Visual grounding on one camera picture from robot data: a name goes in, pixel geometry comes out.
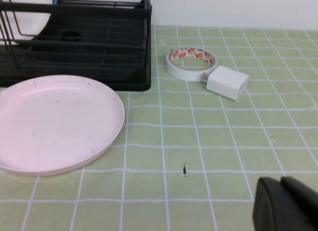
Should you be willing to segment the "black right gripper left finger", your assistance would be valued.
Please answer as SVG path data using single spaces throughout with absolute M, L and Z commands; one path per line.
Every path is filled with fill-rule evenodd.
M 258 179 L 252 219 L 256 231 L 318 229 L 318 224 L 310 222 L 280 181 L 270 177 Z

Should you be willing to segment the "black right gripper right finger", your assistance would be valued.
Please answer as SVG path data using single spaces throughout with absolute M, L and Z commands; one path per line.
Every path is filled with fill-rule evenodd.
M 287 189 L 298 208 L 300 208 L 310 222 L 317 224 L 318 193 L 293 177 L 282 177 L 280 183 Z

